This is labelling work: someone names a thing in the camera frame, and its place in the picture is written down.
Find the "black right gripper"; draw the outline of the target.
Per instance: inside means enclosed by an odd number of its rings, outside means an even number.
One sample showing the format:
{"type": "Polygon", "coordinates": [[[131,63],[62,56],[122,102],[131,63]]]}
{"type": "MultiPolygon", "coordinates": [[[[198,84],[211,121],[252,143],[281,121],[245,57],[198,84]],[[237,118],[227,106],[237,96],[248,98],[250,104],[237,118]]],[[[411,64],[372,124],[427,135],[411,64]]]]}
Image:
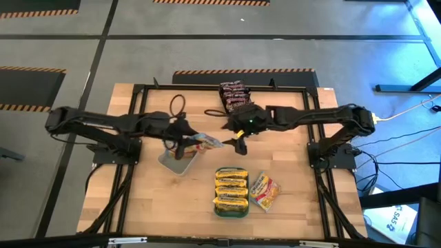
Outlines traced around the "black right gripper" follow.
{"type": "Polygon", "coordinates": [[[267,129],[271,114],[256,104],[242,105],[229,114],[229,121],[224,124],[224,130],[233,131],[236,138],[223,141],[223,144],[233,145],[235,152],[247,155],[245,137],[259,134],[267,129]]]}

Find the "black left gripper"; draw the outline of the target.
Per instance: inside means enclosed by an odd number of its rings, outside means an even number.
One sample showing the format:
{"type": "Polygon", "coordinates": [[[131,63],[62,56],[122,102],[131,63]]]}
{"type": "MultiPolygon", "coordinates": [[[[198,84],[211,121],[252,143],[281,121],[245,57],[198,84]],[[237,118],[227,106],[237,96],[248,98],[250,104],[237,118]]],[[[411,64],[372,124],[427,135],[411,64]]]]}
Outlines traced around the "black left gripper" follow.
{"type": "Polygon", "coordinates": [[[184,149],[198,145],[194,139],[201,139],[203,135],[190,127],[185,116],[178,116],[164,131],[162,142],[165,149],[174,152],[175,158],[179,160],[184,156],[184,149]]]}

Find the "white plastic bin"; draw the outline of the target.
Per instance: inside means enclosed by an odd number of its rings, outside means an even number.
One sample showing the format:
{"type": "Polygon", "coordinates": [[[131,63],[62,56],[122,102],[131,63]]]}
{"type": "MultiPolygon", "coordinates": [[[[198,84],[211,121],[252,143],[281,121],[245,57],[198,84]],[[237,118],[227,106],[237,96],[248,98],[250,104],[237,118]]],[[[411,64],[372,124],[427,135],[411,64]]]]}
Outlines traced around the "white plastic bin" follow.
{"type": "Polygon", "coordinates": [[[192,166],[192,163],[198,156],[197,152],[184,154],[181,159],[175,158],[175,153],[165,150],[159,157],[158,162],[178,176],[186,174],[186,171],[192,166]]]}

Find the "dark grey plastic bin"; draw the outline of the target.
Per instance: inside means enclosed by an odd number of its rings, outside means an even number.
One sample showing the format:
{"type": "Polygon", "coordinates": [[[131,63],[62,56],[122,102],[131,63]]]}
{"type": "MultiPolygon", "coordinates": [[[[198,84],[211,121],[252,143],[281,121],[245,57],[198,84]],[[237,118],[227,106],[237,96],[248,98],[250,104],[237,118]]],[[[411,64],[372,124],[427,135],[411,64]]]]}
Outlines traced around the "dark grey plastic bin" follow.
{"type": "MultiPolygon", "coordinates": [[[[249,90],[249,99],[251,100],[251,90],[248,88],[248,87],[244,87],[244,88],[247,88],[248,90],[249,90]]],[[[219,95],[220,95],[220,99],[221,99],[221,102],[222,102],[222,104],[223,104],[223,106],[224,106],[224,108],[225,108],[225,99],[222,99],[221,98],[221,91],[222,91],[222,89],[220,89],[220,85],[219,85],[219,95]]]]}

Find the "black Maruchan fire noodle pack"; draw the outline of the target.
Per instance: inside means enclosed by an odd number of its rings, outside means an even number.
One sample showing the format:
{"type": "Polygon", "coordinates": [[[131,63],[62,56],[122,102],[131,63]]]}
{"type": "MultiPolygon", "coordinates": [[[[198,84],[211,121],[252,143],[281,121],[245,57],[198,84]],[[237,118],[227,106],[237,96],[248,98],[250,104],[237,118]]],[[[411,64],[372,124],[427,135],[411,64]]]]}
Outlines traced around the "black Maruchan fire noodle pack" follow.
{"type": "Polygon", "coordinates": [[[230,98],[249,98],[249,90],[247,88],[227,88],[221,91],[222,99],[230,98]]]}

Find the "green plastic bin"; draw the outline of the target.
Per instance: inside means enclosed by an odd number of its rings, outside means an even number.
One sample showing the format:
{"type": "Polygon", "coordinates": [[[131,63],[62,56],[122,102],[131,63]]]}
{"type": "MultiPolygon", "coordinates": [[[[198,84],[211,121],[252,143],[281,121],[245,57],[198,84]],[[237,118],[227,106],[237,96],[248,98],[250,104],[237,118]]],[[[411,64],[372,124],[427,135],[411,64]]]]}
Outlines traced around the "green plastic bin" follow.
{"type": "MultiPolygon", "coordinates": [[[[222,168],[239,168],[239,167],[222,167],[222,168]]],[[[247,197],[246,199],[248,200],[248,203],[249,203],[249,202],[250,202],[250,199],[249,199],[249,173],[248,173],[248,177],[246,178],[246,181],[247,181],[247,187],[246,187],[246,188],[248,189],[248,197],[247,197]]],[[[215,197],[217,197],[217,196],[216,196],[215,189],[216,189],[216,186],[214,187],[214,195],[215,195],[215,197]]],[[[214,204],[214,213],[215,213],[218,217],[220,217],[220,218],[235,218],[235,219],[238,219],[238,218],[244,218],[244,217],[246,217],[246,216],[248,215],[248,213],[249,213],[249,207],[248,207],[247,210],[245,210],[245,211],[243,211],[243,212],[236,212],[236,211],[218,211],[217,208],[215,207],[215,204],[214,204]]]]}

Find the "black hazard-striped floor mat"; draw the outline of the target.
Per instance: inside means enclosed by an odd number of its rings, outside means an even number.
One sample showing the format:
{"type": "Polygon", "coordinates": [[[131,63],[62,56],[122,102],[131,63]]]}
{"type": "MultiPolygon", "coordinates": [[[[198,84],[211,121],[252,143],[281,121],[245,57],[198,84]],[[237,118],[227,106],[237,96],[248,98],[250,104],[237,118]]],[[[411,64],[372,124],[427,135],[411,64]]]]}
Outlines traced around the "black hazard-striped floor mat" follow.
{"type": "Polygon", "coordinates": [[[0,110],[49,112],[66,69],[0,66],[0,110]]]}
{"type": "Polygon", "coordinates": [[[270,0],[153,0],[154,3],[223,5],[223,6],[269,6],[270,0]]]}
{"type": "Polygon", "coordinates": [[[315,69],[222,69],[222,70],[177,70],[173,73],[173,84],[217,85],[230,81],[244,81],[247,85],[319,87],[315,69]]]}
{"type": "Polygon", "coordinates": [[[80,5],[81,0],[0,0],[0,19],[72,15],[80,5]]]}

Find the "black horizontal rig beam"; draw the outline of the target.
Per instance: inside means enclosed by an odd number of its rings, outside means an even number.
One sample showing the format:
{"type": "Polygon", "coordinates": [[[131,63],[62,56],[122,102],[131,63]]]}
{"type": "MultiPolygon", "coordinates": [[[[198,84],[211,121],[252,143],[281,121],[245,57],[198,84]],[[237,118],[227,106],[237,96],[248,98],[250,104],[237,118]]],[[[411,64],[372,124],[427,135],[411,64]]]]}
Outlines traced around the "black horizontal rig beam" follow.
{"type": "MultiPolygon", "coordinates": [[[[121,237],[147,237],[145,243],[171,243],[213,245],[215,247],[231,247],[234,245],[271,245],[299,247],[300,240],[310,239],[271,239],[271,238],[198,238],[198,237],[175,237],[175,236],[120,236],[117,233],[108,234],[76,234],[71,236],[54,236],[44,238],[28,238],[19,240],[0,241],[0,248],[92,248],[108,246],[110,238],[121,237]]],[[[315,240],[322,242],[334,242],[339,248],[427,248],[415,245],[397,245],[391,243],[374,242],[370,239],[326,238],[315,240]]]]}

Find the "black table leg bar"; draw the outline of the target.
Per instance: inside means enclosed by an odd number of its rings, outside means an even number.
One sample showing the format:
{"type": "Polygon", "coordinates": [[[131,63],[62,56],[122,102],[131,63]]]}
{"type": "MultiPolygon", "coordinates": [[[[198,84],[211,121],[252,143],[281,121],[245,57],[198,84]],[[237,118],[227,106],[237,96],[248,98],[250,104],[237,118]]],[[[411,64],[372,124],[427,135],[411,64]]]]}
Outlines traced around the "black table leg bar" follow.
{"type": "Polygon", "coordinates": [[[363,196],[360,197],[360,204],[363,209],[373,209],[418,203],[421,198],[441,203],[441,183],[430,183],[417,187],[363,196]]]}

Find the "grey chair leg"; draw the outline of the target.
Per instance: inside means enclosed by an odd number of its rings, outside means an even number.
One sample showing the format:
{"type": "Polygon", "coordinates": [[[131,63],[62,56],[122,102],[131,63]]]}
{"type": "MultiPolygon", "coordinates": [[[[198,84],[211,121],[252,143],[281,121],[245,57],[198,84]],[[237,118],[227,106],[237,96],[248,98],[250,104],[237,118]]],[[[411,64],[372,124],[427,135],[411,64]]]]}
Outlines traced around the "grey chair leg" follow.
{"type": "Polygon", "coordinates": [[[6,148],[0,147],[0,158],[9,158],[14,161],[23,161],[25,156],[8,150],[6,148]]]}

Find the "white printed cardboard box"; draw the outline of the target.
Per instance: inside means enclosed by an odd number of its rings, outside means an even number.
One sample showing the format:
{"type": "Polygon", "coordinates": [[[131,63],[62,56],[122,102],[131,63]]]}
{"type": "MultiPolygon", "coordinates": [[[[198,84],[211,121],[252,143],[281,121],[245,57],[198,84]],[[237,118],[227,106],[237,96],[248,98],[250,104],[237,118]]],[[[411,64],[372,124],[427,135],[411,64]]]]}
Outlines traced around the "white printed cardboard box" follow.
{"type": "Polygon", "coordinates": [[[395,243],[404,245],[411,233],[417,211],[408,205],[395,205],[363,211],[368,225],[395,243]]]}

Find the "dark grey cabinet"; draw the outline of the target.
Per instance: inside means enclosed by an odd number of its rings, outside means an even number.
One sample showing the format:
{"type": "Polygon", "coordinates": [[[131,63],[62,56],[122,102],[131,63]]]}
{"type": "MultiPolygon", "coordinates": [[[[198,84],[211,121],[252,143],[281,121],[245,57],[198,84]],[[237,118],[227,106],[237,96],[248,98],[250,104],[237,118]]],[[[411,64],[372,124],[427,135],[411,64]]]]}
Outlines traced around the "dark grey cabinet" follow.
{"type": "Polygon", "coordinates": [[[441,204],[421,198],[418,208],[416,245],[441,248],[441,204]]]}

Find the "black aluminium table frame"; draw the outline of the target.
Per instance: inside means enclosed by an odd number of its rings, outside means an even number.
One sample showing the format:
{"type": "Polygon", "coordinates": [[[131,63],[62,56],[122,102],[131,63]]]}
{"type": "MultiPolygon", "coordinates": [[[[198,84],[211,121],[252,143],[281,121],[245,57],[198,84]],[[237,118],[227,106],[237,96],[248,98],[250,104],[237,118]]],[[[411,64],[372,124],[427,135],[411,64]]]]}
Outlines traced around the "black aluminium table frame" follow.
{"type": "MultiPolygon", "coordinates": [[[[187,100],[185,111],[190,125],[224,141],[232,137],[231,132],[220,130],[225,119],[203,113],[206,109],[222,107],[217,88],[215,85],[164,85],[148,89],[145,111],[166,112],[172,97],[182,94],[187,100]]],[[[300,88],[279,86],[278,89],[258,86],[257,90],[264,92],[252,92],[252,99],[262,107],[304,108],[302,92],[281,92],[300,88]]],[[[122,234],[147,236],[149,242],[215,245],[325,239],[323,225],[327,223],[321,218],[315,175],[308,164],[306,145],[312,141],[310,130],[302,126],[288,132],[264,132],[250,137],[246,140],[247,156],[236,154],[230,146],[198,154],[182,176],[158,162],[164,152],[161,141],[143,138],[141,161],[134,166],[122,234]],[[215,171],[227,166],[246,169],[251,183],[265,171],[280,183],[282,194],[267,213],[251,202],[249,214],[244,218],[218,217],[212,202],[215,171]]],[[[352,174],[341,169],[332,171],[341,210],[357,231],[367,236],[352,174]]],[[[107,205],[115,172],[116,165],[103,165],[91,177],[77,231],[85,231],[107,205]]]]}

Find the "silver metal bracket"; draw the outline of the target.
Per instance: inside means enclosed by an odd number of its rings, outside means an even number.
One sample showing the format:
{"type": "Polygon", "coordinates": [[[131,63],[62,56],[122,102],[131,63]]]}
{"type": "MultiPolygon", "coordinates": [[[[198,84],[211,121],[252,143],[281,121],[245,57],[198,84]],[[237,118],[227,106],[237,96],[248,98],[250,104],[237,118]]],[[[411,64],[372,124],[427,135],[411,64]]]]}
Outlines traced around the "silver metal bracket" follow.
{"type": "Polygon", "coordinates": [[[147,242],[147,237],[121,237],[121,238],[110,238],[108,240],[108,245],[125,245],[125,244],[135,244],[135,243],[145,243],[147,242]]]}
{"type": "Polygon", "coordinates": [[[339,248],[338,243],[334,242],[322,242],[315,240],[300,240],[300,247],[308,247],[308,248],[339,248]]]}

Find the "black desk leg frame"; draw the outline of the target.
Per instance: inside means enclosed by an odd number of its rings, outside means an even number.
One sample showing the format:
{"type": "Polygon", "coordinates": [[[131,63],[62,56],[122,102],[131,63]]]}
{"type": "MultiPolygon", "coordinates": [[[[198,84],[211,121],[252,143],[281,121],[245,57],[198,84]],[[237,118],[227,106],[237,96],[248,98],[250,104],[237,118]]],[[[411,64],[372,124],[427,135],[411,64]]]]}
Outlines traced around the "black desk leg frame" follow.
{"type": "Polygon", "coordinates": [[[413,85],[385,85],[378,84],[375,86],[374,90],[376,92],[382,93],[422,93],[422,94],[441,94],[441,85],[433,86],[434,83],[441,80],[441,57],[436,52],[431,38],[424,29],[421,21],[419,20],[415,7],[412,5],[411,0],[404,0],[404,4],[407,7],[409,14],[411,15],[416,28],[422,37],[422,41],[426,46],[433,62],[437,66],[437,69],[432,71],[430,74],[420,79],[417,83],[413,85]]]}

